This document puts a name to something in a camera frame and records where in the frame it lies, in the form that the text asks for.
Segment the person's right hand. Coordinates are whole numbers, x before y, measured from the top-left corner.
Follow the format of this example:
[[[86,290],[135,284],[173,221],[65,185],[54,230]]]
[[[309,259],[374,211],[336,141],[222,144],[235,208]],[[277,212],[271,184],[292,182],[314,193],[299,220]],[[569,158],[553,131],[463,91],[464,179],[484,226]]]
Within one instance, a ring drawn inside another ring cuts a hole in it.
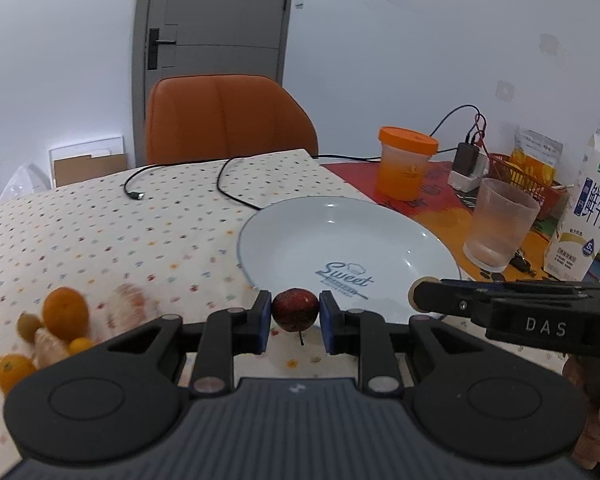
[[[562,376],[588,397],[588,416],[572,458],[586,470],[600,463],[600,359],[570,356]]]

